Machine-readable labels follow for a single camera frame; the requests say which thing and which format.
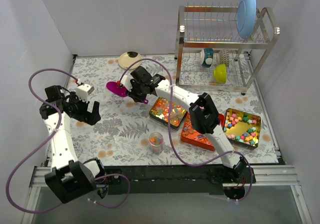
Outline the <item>purple plastic scoop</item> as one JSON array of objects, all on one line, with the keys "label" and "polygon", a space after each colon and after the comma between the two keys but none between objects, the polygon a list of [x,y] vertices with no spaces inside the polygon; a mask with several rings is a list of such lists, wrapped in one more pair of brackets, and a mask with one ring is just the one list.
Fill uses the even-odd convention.
[{"label": "purple plastic scoop", "polygon": [[126,89],[125,86],[120,84],[119,81],[109,81],[106,83],[106,88],[111,91],[113,94],[125,98],[130,97],[136,103],[148,104],[149,101],[145,97],[135,96],[130,91]]}]

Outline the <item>dark tin translucent star candies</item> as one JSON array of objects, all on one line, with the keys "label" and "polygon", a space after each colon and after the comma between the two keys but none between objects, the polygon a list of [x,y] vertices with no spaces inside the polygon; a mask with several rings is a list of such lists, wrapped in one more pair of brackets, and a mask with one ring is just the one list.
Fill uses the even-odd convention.
[{"label": "dark tin translucent star candies", "polygon": [[[149,117],[154,121],[157,121],[165,126],[168,126],[169,120],[169,105],[170,101],[159,97],[156,102],[153,104],[152,108],[149,111]],[[187,110],[182,108],[179,104],[172,104],[172,111],[170,114],[170,127],[177,131],[184,118],[187,115]]]}]

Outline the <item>clear glass jar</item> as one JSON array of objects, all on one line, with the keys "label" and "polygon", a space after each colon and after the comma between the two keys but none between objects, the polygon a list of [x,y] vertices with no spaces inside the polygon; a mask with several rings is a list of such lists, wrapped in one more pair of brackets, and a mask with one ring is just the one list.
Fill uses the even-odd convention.
[{"label": "clear glass jar", "polygon": [[149,148],[150,150],[157,154],[162,152],[164,144],[164,138],[161,133],[153,132],[149,136]]}]

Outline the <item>orange tin of lollipops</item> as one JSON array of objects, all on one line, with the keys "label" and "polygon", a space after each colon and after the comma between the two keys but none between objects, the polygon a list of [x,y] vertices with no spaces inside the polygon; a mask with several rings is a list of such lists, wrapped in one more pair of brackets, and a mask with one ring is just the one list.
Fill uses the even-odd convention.
[{"label": "orange tin of lollipops", "polygon": [[180,135],[180,140],[184,143],[214,152],[215,148],[207,137],[197,132],[192,127],[190,114],[188,113]]}]

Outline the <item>dark tin pastel star candies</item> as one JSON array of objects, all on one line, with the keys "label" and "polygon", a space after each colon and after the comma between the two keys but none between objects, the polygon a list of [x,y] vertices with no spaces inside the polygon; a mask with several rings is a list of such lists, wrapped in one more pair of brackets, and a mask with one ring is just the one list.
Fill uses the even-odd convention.
[{"label": "dark tin pastel star candies", "polygon": [[260,116],[228,108],[224,117],[222,129],[232,144],[249,150],[258,147],[262,124]]}]

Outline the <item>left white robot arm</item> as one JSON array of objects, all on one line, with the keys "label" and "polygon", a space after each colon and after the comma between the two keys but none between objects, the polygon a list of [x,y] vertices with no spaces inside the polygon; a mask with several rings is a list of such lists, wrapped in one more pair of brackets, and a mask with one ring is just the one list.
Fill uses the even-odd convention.
[{"label": "left white robot arm", "polygon": [[82,83],[68,95],[63,93],[63,89],[60,85],[45,88],[47,99],[39,112],[48,133],[53,134],[49,141],[51,171],[44,176],[45,183],[66,204],[95,190],[97,184],[106,180],[107,175],[98,158],[94,157],[84,163],[78,160],[70,129],[71,119],[90,126],[101,120],[99,102],[95,101],[92,111],[88,111],[89,95],[94,87]]}]

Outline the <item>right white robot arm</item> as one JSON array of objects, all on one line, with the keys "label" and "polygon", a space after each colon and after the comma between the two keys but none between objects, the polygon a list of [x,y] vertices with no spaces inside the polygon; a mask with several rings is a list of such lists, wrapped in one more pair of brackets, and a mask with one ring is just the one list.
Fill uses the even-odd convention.
[{"label": "right white robot arm", "polygon": [[132,71],[130,75],[124,74],[120,83],[135,102],[143,103],[147,95],[155,95],[187,110],[193,129],[212,143],[218,157],[221,158],[227,179],[232,183],[243,179],[247,168],[245,158],[236,153],[224,134],[218,110],[208,93],[189,92],[173,85],[162,75],[151,76],[142,66]]}]

